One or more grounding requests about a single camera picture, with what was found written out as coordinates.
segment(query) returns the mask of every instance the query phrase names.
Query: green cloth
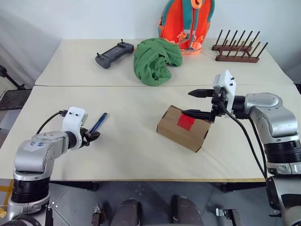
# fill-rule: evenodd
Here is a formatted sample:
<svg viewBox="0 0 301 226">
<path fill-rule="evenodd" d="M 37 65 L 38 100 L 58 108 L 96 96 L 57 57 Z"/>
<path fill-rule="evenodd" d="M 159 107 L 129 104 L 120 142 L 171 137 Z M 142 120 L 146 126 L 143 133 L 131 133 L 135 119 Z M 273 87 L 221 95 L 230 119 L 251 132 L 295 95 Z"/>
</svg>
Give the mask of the green cloth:
<svg viewBox="0 0 301 226">
<path fill-rule="evenodd" d="M 182 65 L 180 47 L 165 39 L 147 39 L 137 46 L 134 56 L 134 71 L 138 79 L 148 86 L 158 86 L 168 81 L 172 67 Z"/>
</svg>

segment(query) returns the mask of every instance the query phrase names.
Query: red tape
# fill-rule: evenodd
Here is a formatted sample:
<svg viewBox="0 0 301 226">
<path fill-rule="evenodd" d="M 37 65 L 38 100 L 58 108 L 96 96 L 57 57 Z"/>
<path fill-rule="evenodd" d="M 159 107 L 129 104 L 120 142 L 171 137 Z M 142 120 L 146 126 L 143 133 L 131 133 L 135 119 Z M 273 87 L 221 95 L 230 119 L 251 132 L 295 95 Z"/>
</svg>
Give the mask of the red tape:
<svg viewBox="0 0 301 226">
<path fill-rule="evenodd" d="M 177 125 L 182 127 L 183 129 L 186 129 L 188 131 L 191 130 L 191 127 L 193 126 L 194 124 L 194 121 L 195 119 L 194 118 L 191 118 L 185 114 L 181 114 L 179 120 L 178 120 L 178 123 Z"/>
</svg>

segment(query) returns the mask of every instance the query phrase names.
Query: label sticker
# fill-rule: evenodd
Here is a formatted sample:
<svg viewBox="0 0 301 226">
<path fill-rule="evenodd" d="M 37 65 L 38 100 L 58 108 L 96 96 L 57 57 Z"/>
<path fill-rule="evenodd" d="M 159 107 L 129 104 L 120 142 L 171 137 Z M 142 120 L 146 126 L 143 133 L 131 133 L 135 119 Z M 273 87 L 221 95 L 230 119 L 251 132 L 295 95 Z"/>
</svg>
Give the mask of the label sticker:
<svg viewBox="0 0 301 226">
<path fill-rule="evenodd" d="M 31 142 L 28 142 L 24 146 L 24 150 L 28 151 L 28 152 L 34 152 L 34 151 L 44 148 L 44 146 L 46 146 L 46 145 L 47 145 L 47 143 L 45 143 L 45 142 L 31 141 Z"/>
<path fill-rule="evenodd" d="M 186 129 L 188 131 L 191 130 L 191 127 L 193 126 L 195 122 L 194 118 L 191 118 L 185 114 L 181 114 L 179 120 L 178 120 L 178 126 L 182 127 L 183 129 Z"/>
</svg>

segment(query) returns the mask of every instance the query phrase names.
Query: white wall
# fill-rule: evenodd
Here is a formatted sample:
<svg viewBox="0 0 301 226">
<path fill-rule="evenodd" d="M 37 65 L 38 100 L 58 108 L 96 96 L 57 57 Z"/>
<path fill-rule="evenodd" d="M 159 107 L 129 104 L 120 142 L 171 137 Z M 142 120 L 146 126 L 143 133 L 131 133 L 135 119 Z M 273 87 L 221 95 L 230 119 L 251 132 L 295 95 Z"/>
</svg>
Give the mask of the white wall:
<svg viewBox="0 0 301 226">
<path fill-rule="evenodd" d="M 28 85 L 61 39 L 157 37 L 167 0 L 0 0 L 0 64 Z M 261 31 L 268 51 L 301 83 L 300 0 L 216 0 L 208 37 L 220 29 Z"/>
</svg>

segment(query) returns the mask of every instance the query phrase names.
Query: white table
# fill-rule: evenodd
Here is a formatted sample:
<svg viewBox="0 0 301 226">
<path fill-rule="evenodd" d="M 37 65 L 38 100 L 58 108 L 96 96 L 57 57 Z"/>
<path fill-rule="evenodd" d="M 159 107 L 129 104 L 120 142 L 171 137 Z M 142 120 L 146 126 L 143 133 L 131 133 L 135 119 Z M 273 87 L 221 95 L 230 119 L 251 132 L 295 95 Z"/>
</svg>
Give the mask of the white table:
<svg viewBox="0 0 301 226">
<path fill-rule="evenodd" d="M 70 106 L 84 108 L 91 128 L 103 112 L 109 116 L 101 136 L 89 147 L 68 151 L 55 161 L 52 180 L 180 180 L 263 181 L 246 138 L 229 118 L 217 117 L 203 147 L 194 153 L 156 133 L 157 123 L 170 105 L 209 111 L 211 98 L 187 93 L 211 86 L 179 87 L 34 87 L 0 149 L 0 178 L 12 178 L 19 145 L 31 138 L 53 113 Z M 271 92 L 301 119 L 301 96 L 293 84 L 241 85 L 237 95 Z M 43 131 L 60 130 L 54 118 Z M 243 121 L 260 158 L 249 121 Z"/>
<path fill-rule="evenodd" d="M 134 73 L 134 55 L 126 55 L 103 69 L 95 61 L 120 40 L 63 40 L 45 71 L 37 79 L 39 86 L 145 86 Z M 137 46 L 142 40 L 125 40 Z M 212 85 L 214 77 L 229 69 L 237 84 L 292 84 L 265 50 L 260 61 L 251 63 L 216 62 L 215 40 L 206 39 L 202 52 L 184 56 L 183 65 L 169 67 L 172 78 L 163 86 Z"/>
</svg>

